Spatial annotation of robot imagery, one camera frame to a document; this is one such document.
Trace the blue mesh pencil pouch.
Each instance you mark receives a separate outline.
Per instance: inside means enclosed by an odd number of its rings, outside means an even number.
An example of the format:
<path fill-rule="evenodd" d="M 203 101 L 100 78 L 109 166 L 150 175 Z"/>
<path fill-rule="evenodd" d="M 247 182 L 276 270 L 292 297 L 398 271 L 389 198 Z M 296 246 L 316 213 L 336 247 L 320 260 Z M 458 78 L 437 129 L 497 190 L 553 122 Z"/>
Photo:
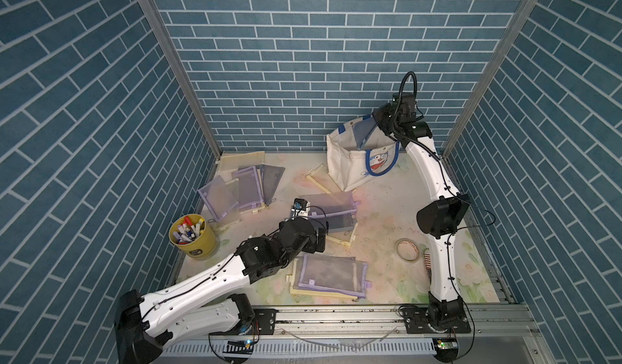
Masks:
<path fill-rule="evenodd" d="M 354 139 L 356 150 L 372 150 L 377 147 L 374 140 L 374 133 L 377 130 L 377 123 L 371 115 L 363 116 L 351 122 L 351 133 Z"/>

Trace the grey purple mesh pouch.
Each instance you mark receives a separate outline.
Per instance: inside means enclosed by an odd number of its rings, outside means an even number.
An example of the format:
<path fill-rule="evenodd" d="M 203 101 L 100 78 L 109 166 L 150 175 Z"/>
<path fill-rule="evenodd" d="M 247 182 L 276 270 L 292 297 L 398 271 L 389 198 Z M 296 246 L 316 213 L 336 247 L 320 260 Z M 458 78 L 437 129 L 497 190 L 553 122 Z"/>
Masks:
<path fill-rule="evenodd" d="M 352 192 L 312 194 L 301 199 L 308 202 L 308 216 L 328 223 L 330 232 L 351 231 L 356 225 L 357 203 Z"/>

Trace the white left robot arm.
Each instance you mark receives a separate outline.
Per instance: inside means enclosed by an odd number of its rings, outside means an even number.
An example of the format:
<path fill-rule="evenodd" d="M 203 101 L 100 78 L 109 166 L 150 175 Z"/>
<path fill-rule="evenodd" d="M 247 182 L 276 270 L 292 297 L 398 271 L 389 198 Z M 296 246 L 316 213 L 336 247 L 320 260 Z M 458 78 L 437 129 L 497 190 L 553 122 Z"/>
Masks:
<path fill-rule="evenodd" d="M 301 252 L 324 252 L 327 228 L 306 217 L 283 221 L 270 234 L 244 240 L 221 262 L 179 284 L 118 298 L 114 331 L 121 363 L 151 363 L 194 336 L 255 330 L 255 313 L 241 288 L 276 275 Z"/>

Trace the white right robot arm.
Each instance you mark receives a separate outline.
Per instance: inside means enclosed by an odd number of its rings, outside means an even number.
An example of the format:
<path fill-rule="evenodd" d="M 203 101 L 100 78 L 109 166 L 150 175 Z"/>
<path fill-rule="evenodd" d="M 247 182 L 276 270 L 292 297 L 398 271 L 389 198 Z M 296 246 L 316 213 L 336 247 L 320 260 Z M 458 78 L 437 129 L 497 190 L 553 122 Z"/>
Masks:
<path fill-rule="evenodd" d="M 446 174 L 429 126 L 418 113 L 416 96 L 394 94 L 392 100 L 373 113 L 377 127 L 405 149 L 416 165 L 429 192 L 429 202 L 416 213 L 420 231 L 429 244 L 430 328 L 439 333 L 456 332 L 468 326 L 464 299 L 458 289 L 455 241 L 459 224 L 470 201 Z"/>

